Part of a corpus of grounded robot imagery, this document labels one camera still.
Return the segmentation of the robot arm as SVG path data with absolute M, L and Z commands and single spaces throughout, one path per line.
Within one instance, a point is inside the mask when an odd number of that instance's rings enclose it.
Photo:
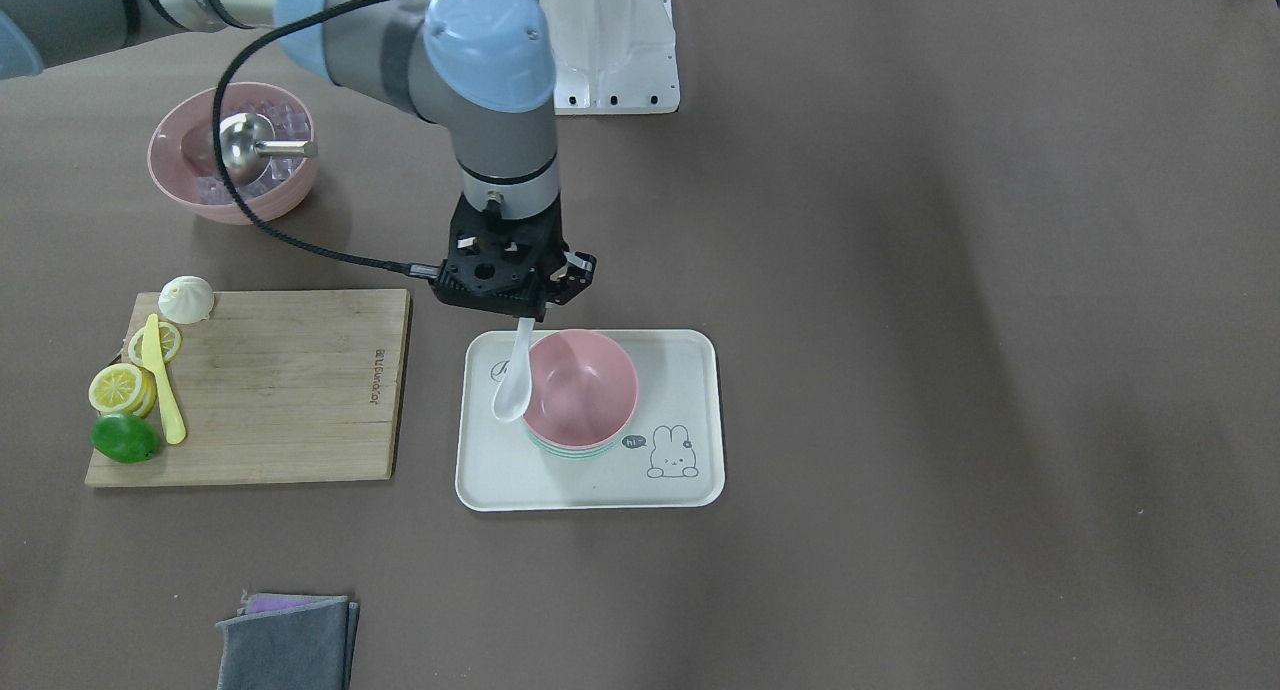
M 232 189 L 252 225 L 352 265 L 426 280 L 443 303 L 543 320 L 591 284 L 596 261 L 562 236 L 556 61 L 539 0 L 1 0 L 3 76 L 38 76 L 192 31 L 264 29 L 221 72 L 230 79 L 280 44 L 296 65 L 451 134 L 463 189 L 442 262 L 342 253 L 276 230 Z

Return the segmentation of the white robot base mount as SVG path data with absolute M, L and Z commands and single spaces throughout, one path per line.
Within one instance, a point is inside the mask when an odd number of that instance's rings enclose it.
M 559 116 L 648 115 L 681 101 L 672 0 L 539 0 Z

